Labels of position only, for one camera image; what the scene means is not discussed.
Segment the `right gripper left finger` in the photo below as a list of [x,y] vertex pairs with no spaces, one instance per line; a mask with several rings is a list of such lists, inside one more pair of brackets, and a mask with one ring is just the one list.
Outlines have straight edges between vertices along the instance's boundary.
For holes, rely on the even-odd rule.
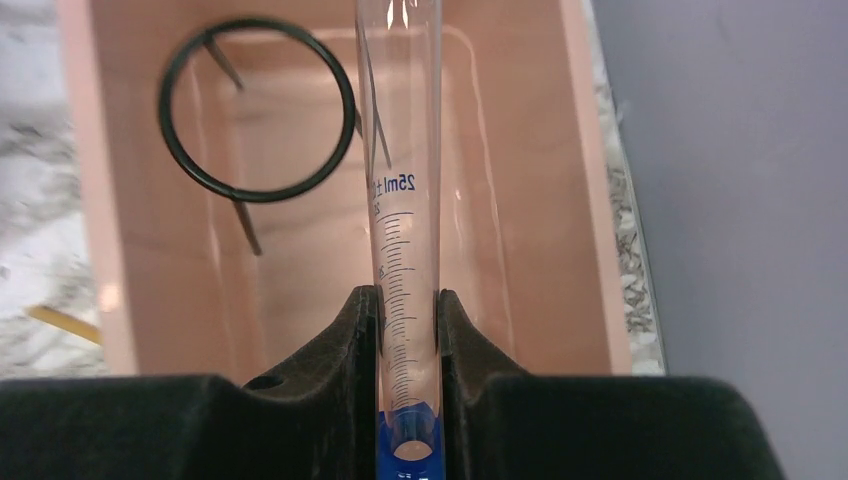
[[283,362],[218,375],[7,380],[5,479],[373,479],[377,293]]

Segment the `black metal ring support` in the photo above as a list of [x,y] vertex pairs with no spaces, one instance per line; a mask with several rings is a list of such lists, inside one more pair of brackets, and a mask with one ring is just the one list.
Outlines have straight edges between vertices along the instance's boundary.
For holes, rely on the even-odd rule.
[[[282,34],[312,51],[328,68],[339,91],[342,105],[342,126],[337,143],[327,160],[311,175],[290,186],[276,190],[247,190],[234,187],[204,170],[188,153],[181,142],[173,119],[173,97],[176,85],[190,57],[205,49],[214,63],[234,84],[244,89],[244,82],[232,62],[218,45],[217,37],[226,33],[250,30],[269,30]],[[364,138],[362,115],[354,99],[353,85],[338,57],[309,30],[291,21],[272,17],[244,17],[224,20],[203,27],[178,47],[166,64],[157,95],[157,121],[162,140],[180,169],[205,190],[231,202],[242,231],[254,256],[263,254],[254,222],[248,211],[250,204],[272,204],[304,195],[327,180],[340,166],[350,149],[355,134]]]

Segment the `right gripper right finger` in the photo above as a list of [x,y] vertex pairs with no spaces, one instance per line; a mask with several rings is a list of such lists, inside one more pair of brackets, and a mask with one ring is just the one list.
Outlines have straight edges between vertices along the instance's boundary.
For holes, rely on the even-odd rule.
[[451,479],[780,479],[753,409],[701,377],[529,373],[438,300]]

